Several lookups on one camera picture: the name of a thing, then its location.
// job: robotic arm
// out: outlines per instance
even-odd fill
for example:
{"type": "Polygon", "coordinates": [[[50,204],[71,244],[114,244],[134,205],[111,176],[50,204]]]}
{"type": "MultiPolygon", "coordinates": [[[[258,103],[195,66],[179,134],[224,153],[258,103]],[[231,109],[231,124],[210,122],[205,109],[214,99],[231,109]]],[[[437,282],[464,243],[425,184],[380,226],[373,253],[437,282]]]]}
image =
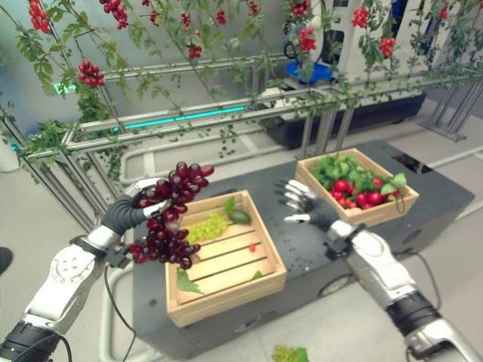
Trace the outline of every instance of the robotic arm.
{"type": "Polygon", "coordinates": [[[352,272],[391,317],[405,337],[409,352],[418,360],[432,362],[483,362],[483,358],[417,289],[408,270],[391,254],[389,245],[363,225],[354,227],[339,217],[332,206],[317,198],[302,183],[284,185],[288,206],[298,214],[285,222],[310,222],[331,240],[328,257],[343,257],[352,272]]]}
{"type": "Polygon", "coordinates": [[[124,268],[129,263],[126,249],[119,246],[121,236],[170,207],[170,201],[164,201],[143,209],[135,208],[137,196],[153,187],[156,181],[158,179],[145,179],[130,186],[109,206],[98,228],[89,235],[72,239],[70,245],[54,257],[47,280],[0,345],[0,362],[49,360],[60,336],[69,330],[83,309],[105,265],[124,268]]]}

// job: blue box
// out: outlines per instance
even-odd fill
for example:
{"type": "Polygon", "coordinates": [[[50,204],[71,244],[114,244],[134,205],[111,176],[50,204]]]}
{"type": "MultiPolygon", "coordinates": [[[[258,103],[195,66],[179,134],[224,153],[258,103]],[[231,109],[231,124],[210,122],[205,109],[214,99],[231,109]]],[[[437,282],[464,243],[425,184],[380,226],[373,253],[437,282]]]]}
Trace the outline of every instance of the blue box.
{"type": "Polygon", "coordinates": [[[307,81],[303,75],[299,74],[297,68],[297,62],[288,62],[285,64],[285,74],[296,78],[299,82],[305,84],[315,83],[316,81],[332,79],[333,69],[331,66],[325,66],[323,64],[316,63],[312,70],[309,80],[307,81]]]}

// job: cart wheel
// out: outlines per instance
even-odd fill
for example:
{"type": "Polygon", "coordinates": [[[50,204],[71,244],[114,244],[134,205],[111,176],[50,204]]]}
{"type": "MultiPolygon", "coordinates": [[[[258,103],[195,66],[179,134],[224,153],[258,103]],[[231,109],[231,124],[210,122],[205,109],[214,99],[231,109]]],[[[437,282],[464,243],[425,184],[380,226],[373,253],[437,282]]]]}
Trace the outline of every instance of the cart wheel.
{"type": "Polygon", "coordinates": [[[344,287],[347,283],[349,283],[352,274],[345,274],[340,277],[335,278],[328,284],[326,284],[320,291],[318,292],[318,297],[328,296],[334,292],[337,292],[339,289],[344,287]]]}
{"type": "Polygon", "coordinates": [[[250,319],[249,321],[244,322],[241,326],[235,328],[235,333],[243,333],[251,328],[255,327],[258,322],[262,319],[261,315],[256,316],[255,318],[250,319]]]}

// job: black table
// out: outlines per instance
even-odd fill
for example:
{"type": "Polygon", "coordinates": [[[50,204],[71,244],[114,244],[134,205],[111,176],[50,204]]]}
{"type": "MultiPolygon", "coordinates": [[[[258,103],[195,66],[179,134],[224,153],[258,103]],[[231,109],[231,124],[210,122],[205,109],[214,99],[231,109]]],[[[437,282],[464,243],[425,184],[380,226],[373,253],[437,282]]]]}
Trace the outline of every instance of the black table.
{"type": "MultiPolygon", "coordinates": [[[[440,173],[423,167],[388,143],[356,146],[392,173],[405,172],[408,184],[420,193],[416,204],[399,219],[371,228],[393,251],[420,251],[435,240],[474,195],[440,173]]],[[[256,324],[277,318],[352,281],[343,260],[325,255],[325,235],[312,225],[282,222],[291,212],[273,193],[279,177],[291,178],[296,161],[211,183],[198,199],[247,189],[288,270],[283,291],[178,328],[166,315],[165,269],[160,263],[134,266],[133,315],[137,335],[172,358],[187,358],[229,341],[256,324]]],[[[144,226],[135,238],[146,235],[144,226]]]]}

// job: wooden box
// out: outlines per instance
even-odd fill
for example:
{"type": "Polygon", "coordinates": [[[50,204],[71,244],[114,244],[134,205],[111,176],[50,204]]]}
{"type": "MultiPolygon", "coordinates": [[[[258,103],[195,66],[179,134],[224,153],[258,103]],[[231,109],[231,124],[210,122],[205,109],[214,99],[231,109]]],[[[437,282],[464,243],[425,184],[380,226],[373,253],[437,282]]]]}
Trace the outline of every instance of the wooden box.
{"type": "Polygon", "coordinates": [[[248,191],[235,192],[187,204],[182,226],[205,221],[211,213],[224,213],[224,204],[235,197],[235,207],[250,215],[250,225],[228,220],[225,232],[200,243],[200,262],[187,270],[189,279],[204,294],[177,289],[177,266],[166,264],[166,306],[179,327],[200,321],[236,306],[283,290],[287,270],[251,200],[248,191]],[[248,246],[254,244],[255,251],[248,246]],[[263,276],[254,279],[257,272],[263,276]]]}
{"type": "MultiPolygon", "coordinates": [[[[355,156],[355,162],[357,165],[362,166],[367,170],[371,170],[375,174],[392,176],[388,170],[382,168],[379,164],[372,161],[368,156],[364,155],[357,149],[344,149],[338,153],[341,156],[355,156]]],[[[398,217],[405,215],[419,197],[419,194],[411,187],[405,186],[401,191],[402,200],[398,200],[397,203],[396,201],[387,202],[367,210],[361,210],[359,208],[344,209],[310,173],[311,170],[317,170],[317,167],[320,167],[319,160],[326,155],[298,161],[295,170],[295,179],[306,184],[317,195],[329,201],[337,210],[339,217],[348,223],[353,225],[364,223],[366,226],[374,226],[381,224],[382,222],[397,219],[398,217]]]]}

